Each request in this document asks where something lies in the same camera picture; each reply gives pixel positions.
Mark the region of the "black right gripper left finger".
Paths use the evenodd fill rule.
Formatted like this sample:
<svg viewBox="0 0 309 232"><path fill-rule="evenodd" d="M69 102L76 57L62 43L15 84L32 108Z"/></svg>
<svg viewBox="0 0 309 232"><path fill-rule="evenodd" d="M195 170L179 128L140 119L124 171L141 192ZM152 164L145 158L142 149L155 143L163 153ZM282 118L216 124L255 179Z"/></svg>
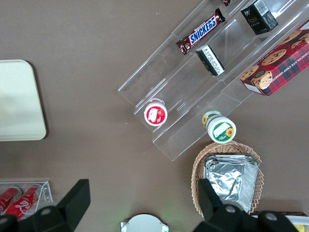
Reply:
<svg viewBox="0 0 309 232"><path fill-rule="evenodd" d="M80 179L56 206L25 219L26 232L73 232L90 206L88 179Z"/></svg>

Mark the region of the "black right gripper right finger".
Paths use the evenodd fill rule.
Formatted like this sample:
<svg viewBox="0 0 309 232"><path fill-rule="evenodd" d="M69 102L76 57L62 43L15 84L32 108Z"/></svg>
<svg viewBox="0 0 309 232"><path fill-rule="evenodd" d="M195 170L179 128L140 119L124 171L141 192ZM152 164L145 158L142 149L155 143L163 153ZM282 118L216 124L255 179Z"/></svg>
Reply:
<svg viewBox="0 0 309 232"><path fill-rule="evenodd" d="M199 205L204 220L198 232L257 232L257 219L233 204L224 204L207 179L198 181Z"/></svg>

